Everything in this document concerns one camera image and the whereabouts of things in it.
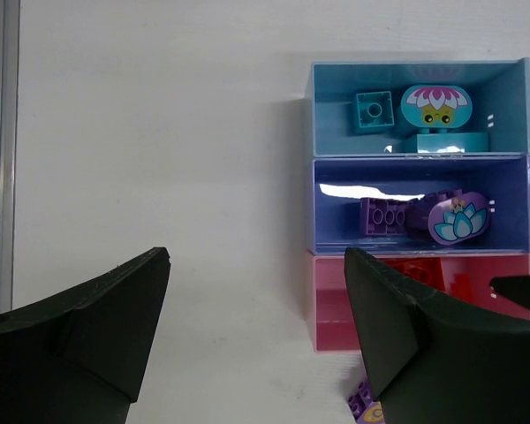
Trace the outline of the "purple lego brick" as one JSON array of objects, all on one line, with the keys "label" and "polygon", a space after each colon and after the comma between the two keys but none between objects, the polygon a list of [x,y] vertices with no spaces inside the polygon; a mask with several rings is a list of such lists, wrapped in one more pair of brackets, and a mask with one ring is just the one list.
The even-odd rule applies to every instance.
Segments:
[{"label": "purple lego brick", "polygon": [[360,234],[366,237],[406,234],[407,201],[363,198],[360,200]]}]

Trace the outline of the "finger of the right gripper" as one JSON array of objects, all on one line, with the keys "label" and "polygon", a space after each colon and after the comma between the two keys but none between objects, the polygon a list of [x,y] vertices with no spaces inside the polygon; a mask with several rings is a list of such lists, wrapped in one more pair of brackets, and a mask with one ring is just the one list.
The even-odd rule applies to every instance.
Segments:
[{"label": "finger of the right gripper", "polygon": [[530,275],[497,276],[489,286],[496,294],[530,310]]}]

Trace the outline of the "teal square lego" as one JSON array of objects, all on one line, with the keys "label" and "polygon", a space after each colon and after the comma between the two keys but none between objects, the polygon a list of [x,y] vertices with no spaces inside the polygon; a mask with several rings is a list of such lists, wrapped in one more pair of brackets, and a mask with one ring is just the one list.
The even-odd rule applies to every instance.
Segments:
[{"label": "teal square lego", "polygon": [[391,91],[357,93],[352,103],[354,131],[385,133],[394,126]]}]

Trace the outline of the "purple container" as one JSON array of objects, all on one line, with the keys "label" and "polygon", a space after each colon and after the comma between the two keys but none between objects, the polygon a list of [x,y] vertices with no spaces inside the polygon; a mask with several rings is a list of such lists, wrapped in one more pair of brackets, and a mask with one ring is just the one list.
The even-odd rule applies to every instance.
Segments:
[{"label": "purple container", "polygon": [[340,255],[530,253],[530,156],[314,159],[307,247]]}]

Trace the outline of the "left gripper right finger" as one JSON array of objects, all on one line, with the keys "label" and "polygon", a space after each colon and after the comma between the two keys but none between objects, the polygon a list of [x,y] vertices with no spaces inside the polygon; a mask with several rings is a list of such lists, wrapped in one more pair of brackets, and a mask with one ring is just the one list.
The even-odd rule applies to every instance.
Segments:
[{"label": "left gripper right finger", "polygon": [[530,320],[477,307],[349,248],[344,276],[388,423],[530,423]]}]

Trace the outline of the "purple butterfly lego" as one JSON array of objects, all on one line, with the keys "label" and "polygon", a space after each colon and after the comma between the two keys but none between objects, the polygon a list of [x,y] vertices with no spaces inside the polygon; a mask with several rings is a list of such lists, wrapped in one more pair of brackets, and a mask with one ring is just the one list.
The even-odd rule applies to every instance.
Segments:
[{"label": "purple butterfly lego", "polygon": [[363,379],[347,398],[352,417],[356,424],[384,424],[381,403],[373,399],[370,382]]}]

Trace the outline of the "blue container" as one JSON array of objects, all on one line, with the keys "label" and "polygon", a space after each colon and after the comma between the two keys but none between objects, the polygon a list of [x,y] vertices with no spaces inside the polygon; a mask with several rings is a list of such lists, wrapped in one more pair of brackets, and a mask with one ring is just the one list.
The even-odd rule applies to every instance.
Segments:
[{"label": "blue container", "polygon": [[308,154],[530,153],[530,62],[316,62]]}]

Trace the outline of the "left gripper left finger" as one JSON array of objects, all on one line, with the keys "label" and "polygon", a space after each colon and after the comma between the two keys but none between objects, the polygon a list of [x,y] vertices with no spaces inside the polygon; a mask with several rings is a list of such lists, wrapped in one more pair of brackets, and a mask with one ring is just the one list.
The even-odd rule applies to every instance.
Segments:
[{"label": "left gripper left finger", "polygon": [[113,270],[0,314],[0,423],[124,423],[163,308],[170,256]]}]

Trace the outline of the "red slope lego brick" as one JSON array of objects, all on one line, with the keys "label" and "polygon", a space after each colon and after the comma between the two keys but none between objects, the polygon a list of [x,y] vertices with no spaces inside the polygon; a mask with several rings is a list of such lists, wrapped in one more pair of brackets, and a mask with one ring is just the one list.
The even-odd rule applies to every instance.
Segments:
[{"label": "red slope lego brick", "polygon": [[442,262],[438,258],[383,259],[386,265],[438,291],[445,292]]}]

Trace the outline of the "purple lotus lego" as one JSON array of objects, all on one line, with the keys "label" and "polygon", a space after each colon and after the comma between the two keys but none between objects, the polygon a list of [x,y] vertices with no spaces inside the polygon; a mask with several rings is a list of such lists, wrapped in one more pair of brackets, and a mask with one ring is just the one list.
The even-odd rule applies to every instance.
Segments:
[{"label": "purple lotus lego", "polygon": [[429,193],[406,209],[407,233],[417,239],[453,246],[485,232],[492,203],[477,192],[461,189]]}]

